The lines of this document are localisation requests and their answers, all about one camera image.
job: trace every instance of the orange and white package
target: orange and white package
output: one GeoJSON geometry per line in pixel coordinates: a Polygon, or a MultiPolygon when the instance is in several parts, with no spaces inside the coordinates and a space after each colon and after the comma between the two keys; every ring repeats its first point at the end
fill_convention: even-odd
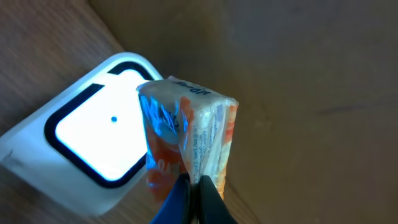
{"type": "Polygon", "coordinates": [[[147,184],[163,202],[177,177],[208,175],[223,198],[238,102],[169,77],[138,88],[148,144],[147,184]]]}

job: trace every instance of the wooden surface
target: wooden surface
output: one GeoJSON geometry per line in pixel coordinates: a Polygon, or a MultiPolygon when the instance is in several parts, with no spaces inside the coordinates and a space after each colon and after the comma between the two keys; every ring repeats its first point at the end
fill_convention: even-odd
{"type": "MultiPolygon", "coordinates": [[[[0,134],[103,60],[123,51],[85,1],[0,1],[0,134]]],[[[240,223],[259,223],[227,181],[225,202],[240,223]]],[[[156,205],[142,179],[110,212],[80,218],[0,167],[0,223],[149,223],[156,205]]]]}
{"type": "Polygon", "coordinates": [[[397,1],[90,2],[163,76],[240,102],[227,176],[258,222],[398,223],[397,1]]]}

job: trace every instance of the plastic wrapper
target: plastic wrapper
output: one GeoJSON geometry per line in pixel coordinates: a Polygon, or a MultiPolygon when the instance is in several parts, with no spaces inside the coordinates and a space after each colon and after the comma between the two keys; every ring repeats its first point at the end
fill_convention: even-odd
{"type": "Polygon", "coordinates": [[[208,175],[223,198],[238,102],[169,77],[138,88],[148,144],[147,184],[163,202],[177,177],[208,175]]]}

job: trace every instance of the snack packet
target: snack packet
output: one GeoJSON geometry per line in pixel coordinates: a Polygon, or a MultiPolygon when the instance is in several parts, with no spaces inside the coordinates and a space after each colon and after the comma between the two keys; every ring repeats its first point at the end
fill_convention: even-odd
{"type": "Polygon", "coordinates": [[[163,202],[186,172],[192,184],[210,176],[223,198],[238,102],[174,77],[137,89],[148,145],[147,184],[155,200],[163,202]]]}

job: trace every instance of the glowing white panel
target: glowing white panel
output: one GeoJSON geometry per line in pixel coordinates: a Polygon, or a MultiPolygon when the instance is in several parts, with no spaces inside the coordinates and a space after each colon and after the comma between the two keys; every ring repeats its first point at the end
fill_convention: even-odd
{"type": "Polygon", "coordinates": [[[106,180],[120,179],[147,151],[136,87],[144,82],[135,70],[104,74],[105,85],[63,118],[59,141],[106,180]]]}

